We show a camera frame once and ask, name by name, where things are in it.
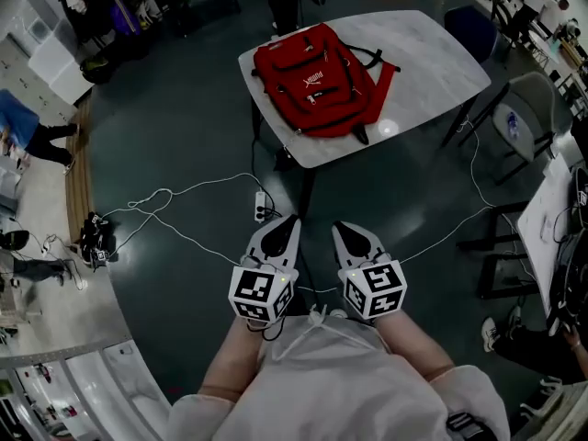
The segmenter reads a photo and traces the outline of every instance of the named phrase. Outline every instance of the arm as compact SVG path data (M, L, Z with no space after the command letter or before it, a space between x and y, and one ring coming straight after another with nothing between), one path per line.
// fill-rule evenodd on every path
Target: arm
M377 318L376 329L392 353L406 359L426 380L433 380L455 366L445 350L404 311Z
M580 340L580 334L576 327L572 327L571 334L564 330L563 336L570 345L571 351L576 355L580 370L583 375L588 379L588 351L584 348L582 341Z
M261 333L250 332L247 322L236 317L198 393L237 402L257 374L261 343Z
M2 137L0 137L0 141L6 142L8 139L8 134L10 134L10 126L8 125L8 120L3 113L0 113L0 126L2 127Z

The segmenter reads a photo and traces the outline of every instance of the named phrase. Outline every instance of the black bag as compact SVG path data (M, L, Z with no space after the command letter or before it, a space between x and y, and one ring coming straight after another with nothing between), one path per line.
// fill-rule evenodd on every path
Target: black bag
M116 70L116 64L98 53L85 59L80 65L84 78L91 84L105 84Z

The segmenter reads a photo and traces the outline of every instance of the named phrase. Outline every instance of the power strip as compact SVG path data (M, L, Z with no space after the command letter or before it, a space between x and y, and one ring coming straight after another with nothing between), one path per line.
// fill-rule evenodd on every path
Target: power strip
M267 194L264 191L255 193L254 220L260 224L266 221Z

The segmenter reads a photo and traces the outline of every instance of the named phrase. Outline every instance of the gray chair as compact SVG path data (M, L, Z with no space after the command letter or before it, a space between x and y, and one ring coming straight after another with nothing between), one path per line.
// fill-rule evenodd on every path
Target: gray chair
M513 103L512 101L514 100L504 101L504 98L509 93L518 98L517 103ZM520 105L521 101L526 105L527 109L517 106ZM538 125L541 128L541 135L539 136L534 135L529 128L530 119L528 116L525 119L522 115L529 108L537 118ZM553 84L545 75L539 72L526 73L506 83L500 93L472 121L473 127L471 131L463 138L459 146L474 133L486 118L492 116L492 125L501 139L512 149L505 157L516 154L523 159L523 162L513 171L496 181L496 185L501 185L531 164L551 145L556 132L554 111L555 92ZM516 139L512 138L508 132L507 118L511 112L514 112L518 117L519 135Z

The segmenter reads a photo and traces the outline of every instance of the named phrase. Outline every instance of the dark blue floor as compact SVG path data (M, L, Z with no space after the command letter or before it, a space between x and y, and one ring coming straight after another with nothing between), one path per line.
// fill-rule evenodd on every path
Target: dark blue floor
M126 63L109 84L94 90L90 148L99 212L145 198L157 187L180 190L250 170L250 101L237 57L269 40L272 17L266 0L239 1L241 14L213 22L186 39L163 31L145 59ZM306 25L398 9L419 9L442 22L449 8L472 3L328 0L326 6L317 7L303 1ZM513 51L507 67L495 60L483 66L492 86L481 94L474 113L508 78L537 69L530 56L519 51ZM337 282L330 233L335 220L370 229L393 257L402 260L443 238L483 206L469 175L475 139L462 149L457 140L438 149L456 114L454 110L321 168L301 238L318 288ZM516 160L498 161L506 149L490 124L482 126L480 137L474 174L485 197L493 204L529 199L541 180L541 162L496 187L492 177L515 166ZM297 204L302 172L273 171L278 146L263 125L256 171L276 199L277 209L289 213ZM257 229L255 191L253 180L247 178L203 187L176 198L161 216L207 247L238 260ZM132 212L114 220L119 222L117 236L123 238L143 216ZM477 299L482 258L455 246L457 241L481 237L486 223L487 215L482 213L436 248L403 265L409 284L404 308L458 364L487 371L511 412L536 387L539 375L485 354L480 327L487 315L505 316L515 300ZM499 274L520 273L517 264L511 266ZM153 222L121 250L109 270L132 334L164 392L175 400L197 390L232 321L227 301L232 267ZM306 273L299 270L299 283L308 286ZM322 296L325 302L336 302L334 294ZM528 298L524 320L540 329L541 312L538 296Z

